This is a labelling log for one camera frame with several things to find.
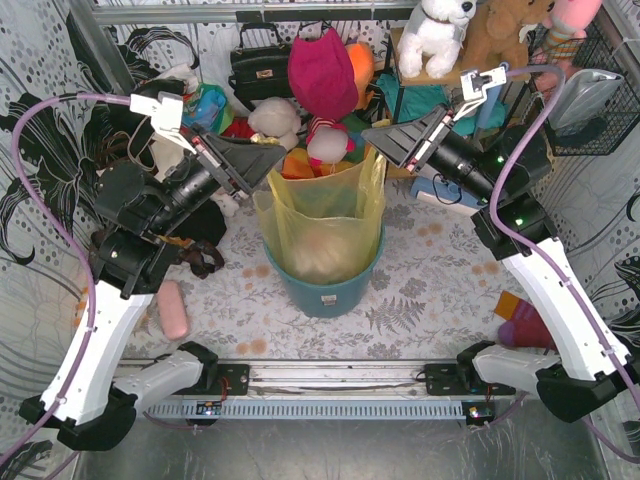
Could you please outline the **yellow trash bag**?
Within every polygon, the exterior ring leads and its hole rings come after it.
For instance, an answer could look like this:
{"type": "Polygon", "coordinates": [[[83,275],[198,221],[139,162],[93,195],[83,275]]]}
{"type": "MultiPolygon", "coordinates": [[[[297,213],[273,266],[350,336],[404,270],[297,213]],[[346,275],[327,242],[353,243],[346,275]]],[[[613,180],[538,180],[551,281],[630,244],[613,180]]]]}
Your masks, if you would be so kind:
{"type": "Polygon", "coordinates": [[[271,172],[253,202],[276,265],[317,285],[362,273],[380,242],[385,173],[386,160],[373,148],[361,163],[324,177],[287,180],[271,172]]]}

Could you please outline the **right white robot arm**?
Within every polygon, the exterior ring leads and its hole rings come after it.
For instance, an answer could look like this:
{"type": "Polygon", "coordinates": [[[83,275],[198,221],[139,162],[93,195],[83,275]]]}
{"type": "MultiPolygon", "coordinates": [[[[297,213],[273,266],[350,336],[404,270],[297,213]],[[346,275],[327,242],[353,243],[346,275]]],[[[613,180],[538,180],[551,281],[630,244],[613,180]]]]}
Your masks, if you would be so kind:
{"type": "Polygon", "coordinates": [[[572,423],[623,391],[639,396],[639,359],[606,326],[570,267],[553,222],[528,192],[539,155],[526,150],[545,117],[526,128],[510,153],[480,152],[453,129],[439,105],[408,123],[363,132],[387,161],[408,170],[428,165],[484,201],[472,217],[476,235],[521,284],[549,331],[556,356],[495,343],[459,356],[465,375],[535,394],[572,423]]]}

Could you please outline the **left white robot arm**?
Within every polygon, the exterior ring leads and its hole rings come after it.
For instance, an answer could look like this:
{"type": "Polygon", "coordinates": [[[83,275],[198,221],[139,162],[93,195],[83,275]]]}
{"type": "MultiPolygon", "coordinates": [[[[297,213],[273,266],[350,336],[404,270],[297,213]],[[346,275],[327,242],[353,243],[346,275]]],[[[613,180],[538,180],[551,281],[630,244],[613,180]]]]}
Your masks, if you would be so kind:
{"type": "Polygon", "coordinates": [[[22,402],[20,416],[56,430],[72,450],[107,451],[138,414],[166,397],[226,390],[217,355],[193,341],[139,374],[114,374],[133,327],[178,256],[168,237],[219,189],[252,193],[286,154],[279,144],[195,129],[163,180],[133,162],[107,168],[95,209],[111,226],[90,262],[86,310],[58,373],[41,395],[22,402]]]}

